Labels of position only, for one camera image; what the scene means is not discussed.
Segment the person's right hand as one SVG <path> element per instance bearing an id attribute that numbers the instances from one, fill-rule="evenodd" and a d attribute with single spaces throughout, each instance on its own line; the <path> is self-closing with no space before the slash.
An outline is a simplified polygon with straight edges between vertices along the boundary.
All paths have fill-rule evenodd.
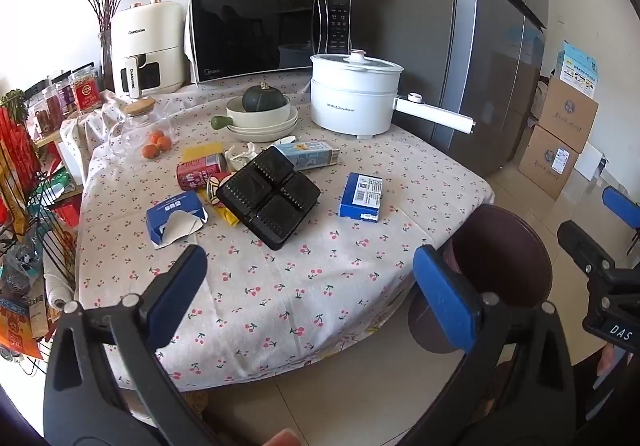
<path id="1" fill-rule="evenodd" d="M 604 348 L 602 348 L 601 358 L 597 367 L 597 376 L 607 376 L 622 359 L 626 359 L 627 362 L 630 362 L 632 355 L 628 351 L 612 343 L 605 344 Z"/>

